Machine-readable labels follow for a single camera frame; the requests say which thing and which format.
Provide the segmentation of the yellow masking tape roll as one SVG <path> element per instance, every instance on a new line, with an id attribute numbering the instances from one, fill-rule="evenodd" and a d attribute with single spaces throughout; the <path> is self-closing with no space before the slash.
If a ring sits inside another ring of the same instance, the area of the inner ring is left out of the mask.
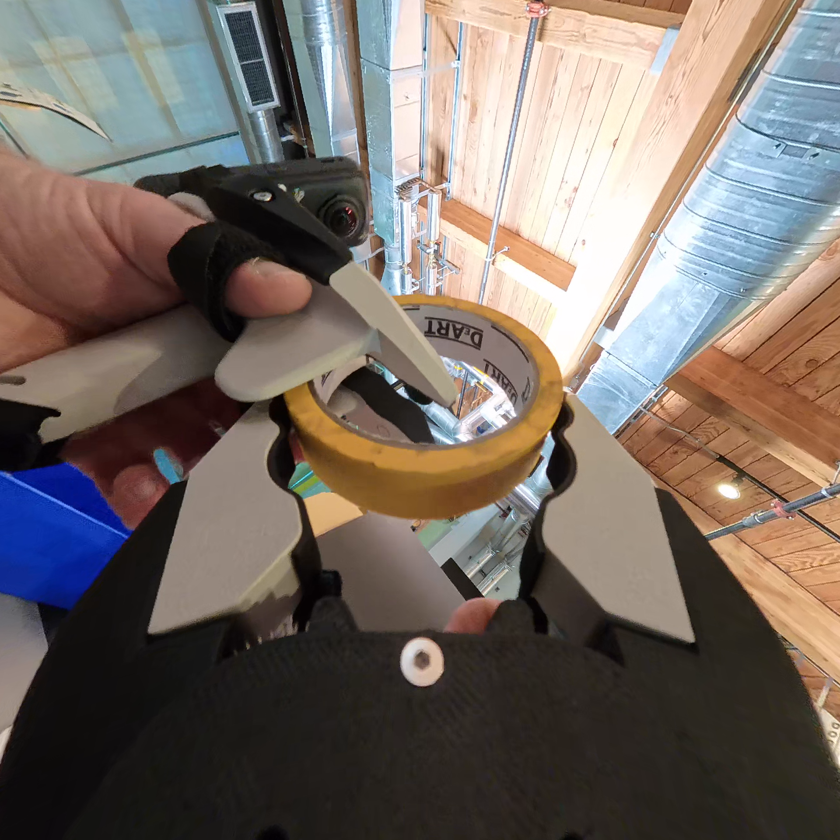
<path id="1" fill-rule="evenodd" d="M 516 416 L 466 443 L 397 443 L 349 428 L 307 383 L 285 395 L 303 454 L 332 491 L 396 518 L 444 519 L 508 496 L 536 468 L 561 414 L 564 383 L 553 353 L 520 322 L 475 302 L 395 301 L 440 356 L 467 362 L 513 396 Z"/>

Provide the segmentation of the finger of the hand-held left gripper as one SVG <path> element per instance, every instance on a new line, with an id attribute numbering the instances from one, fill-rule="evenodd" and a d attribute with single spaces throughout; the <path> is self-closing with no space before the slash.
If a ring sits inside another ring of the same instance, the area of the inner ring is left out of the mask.
<path id="1" fill-rule="evenodd" d="M 435 444 L 423 410 L 369 367 L 317 376 L 315 396 L 328 418 L 355 434 L 389 444 Z"/>
<path id="2" fill-rule="evenodd" d="M 378 358 L 391 373 L 441 406 L 456 399 L 438 353 L 370 272 L 350 262 L 331 275 L 329 285 L 378 332 Z"/>

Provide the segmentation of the wooden board with black panel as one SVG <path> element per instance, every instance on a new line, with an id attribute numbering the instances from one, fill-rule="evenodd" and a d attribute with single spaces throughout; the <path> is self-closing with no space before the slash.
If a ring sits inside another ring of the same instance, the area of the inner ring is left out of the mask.
<path id="1" fill-rule="evenodd" d="M 305 499 L 322 568 L 363 632 L 445 629 L 465 599 L 407 520 L 367 512 L 336 493 Z"/>

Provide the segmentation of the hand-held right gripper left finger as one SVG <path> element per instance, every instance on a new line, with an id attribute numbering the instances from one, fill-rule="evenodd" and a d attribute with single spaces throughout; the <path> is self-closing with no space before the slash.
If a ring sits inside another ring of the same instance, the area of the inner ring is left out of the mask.
<path id="1" fill-rule="evenodd" d="M 152 610 L 163 635 L 231 619 L 246 636 L 302 629 L 322 562 L 283 397 L 255 403 L 192 470 Z"/>

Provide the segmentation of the large silver ceiling duct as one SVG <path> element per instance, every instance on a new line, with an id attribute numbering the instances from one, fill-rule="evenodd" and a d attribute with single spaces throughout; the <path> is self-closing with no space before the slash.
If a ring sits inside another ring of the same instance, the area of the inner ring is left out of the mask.
<path id="1" fill-rule="evenodd" d="M 838 239 L 838 71 L 839 2 L 804 2 L 577 392 L 608 432 Z"/>

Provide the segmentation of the grey sprinkler pipe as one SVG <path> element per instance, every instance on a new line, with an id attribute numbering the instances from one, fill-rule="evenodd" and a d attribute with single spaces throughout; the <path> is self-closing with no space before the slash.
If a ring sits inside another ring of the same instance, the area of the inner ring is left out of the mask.
<path id="1" fill-rule="evenodd" d="M 528 33 L 523 50 L 520 75 L 518 79 L 518 87 L 516 91 L 515 101 L 513 104 L 511 123 L 507 137 L 507 145 L 501 167 L 497 200 L 495 203 L 494 212 L 490 223 L 490 232 L 486 247 L 486 255 L 483 262 L 482 274 L 479 284 L 479 304 L 484 304 L 486 301 L 490 268 L 493 266 L 497 254 L 496 244 L 498 230 L 501 222 L 501 211 L 508 190 L 508 180 L 511 171 L 511 160 L 518 135 L 518 126 L 520 123 L 522 106 L 528 86 L 532 55 L 537 43 L 537 36 L 539 32 L 540 23 L 544 19 L 544 17 L 549 13 L 550 10 L 549 6 L 545 2 L 531 1 L 526 3 L 525 11 L 528 17 Z"/>
<path id="2" fill-rule="evenodd" d="M 727 527 L 709 532 L 706 534 L 706 539 L 708 541 L 713 541 L 730 535 L 740 534 L 741 532 L 746 532 L 748 530 L 757 529 L 772 522 L 801 518 L 829 539 L 839 543 L 839 535 L 837 532 L 831 530 L 826 525 L 805 513 L 805 510 L 808 508 L 815 507 L 823 504 L 824 502 L 833 501 L 838 497 L 839 484 L 834 483 L 809 496 L 802 497 L 797 500 L 782 501 L 776 499 L 773 501 L 770 509 L 754 512 L 746 518 Z"/>

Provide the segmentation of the white tilted board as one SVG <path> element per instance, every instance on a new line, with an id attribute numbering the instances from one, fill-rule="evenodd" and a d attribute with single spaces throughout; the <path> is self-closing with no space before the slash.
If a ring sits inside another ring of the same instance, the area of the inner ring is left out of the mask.
<path id="1" fill-rule="evenodd" d="M 1 102 L 19 108 L 41 109 L 52 112 L 95 133 L 104 140 L 112 140 L 98 122 L 44 91 L 1 81 Z"/>

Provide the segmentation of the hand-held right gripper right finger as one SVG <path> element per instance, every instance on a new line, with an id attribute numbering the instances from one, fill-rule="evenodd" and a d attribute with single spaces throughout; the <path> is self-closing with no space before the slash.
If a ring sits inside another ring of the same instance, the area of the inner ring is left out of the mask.
<path id="1" fill-rule="evenodd" d="M 614 626 L 695 643 L 653 481 L 575 395 L 551 437 L 551 492 L 522 552 L 519 597 L 572 644 Z"/>

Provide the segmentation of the blue plastic bin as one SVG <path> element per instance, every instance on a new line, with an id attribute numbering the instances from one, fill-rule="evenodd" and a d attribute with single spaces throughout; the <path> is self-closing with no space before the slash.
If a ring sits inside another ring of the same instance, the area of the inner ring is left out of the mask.
<path id="1" fill-rule="evenodd" d="M 131 530 L 72 465 L 1 474 L 1 591 L 72 608 Z"/>

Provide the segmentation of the person's left hand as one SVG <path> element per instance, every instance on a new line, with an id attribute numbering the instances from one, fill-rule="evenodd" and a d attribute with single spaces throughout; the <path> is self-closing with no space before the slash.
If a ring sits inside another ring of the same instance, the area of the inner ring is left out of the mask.
<path id="1" fill-rule="evenodd" d="M 2 372 L 179 305 L 166 258 L 199 224 L 163 197 L 2 148 Z M 134 529 L 169 487 L 153 452 L 168 450 L 187 471 L 239 417 L 202 381 L 71 439 L 61 457 Z"/>

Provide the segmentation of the silver rectangular duct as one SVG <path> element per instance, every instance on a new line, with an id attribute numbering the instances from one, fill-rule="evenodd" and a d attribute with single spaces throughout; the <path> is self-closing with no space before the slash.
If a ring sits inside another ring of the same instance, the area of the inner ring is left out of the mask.
<path id="1" fill-rule="evenodd" d="M 412 285 L 411 214 L 399 191 L 421 171 L 425 8 L 422 1 L 357 1 L 355 9 L 382 285 L 399 296 Z"/>

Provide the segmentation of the white air vent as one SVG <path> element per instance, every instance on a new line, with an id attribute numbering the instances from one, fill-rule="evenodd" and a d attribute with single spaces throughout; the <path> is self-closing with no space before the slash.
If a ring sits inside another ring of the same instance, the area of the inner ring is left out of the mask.
<path id="1" fill-rule="evenodd" d="M 256 3 L 218 5 L 216 12 L 247 111 L 278 108 L 280 98 Z"/>

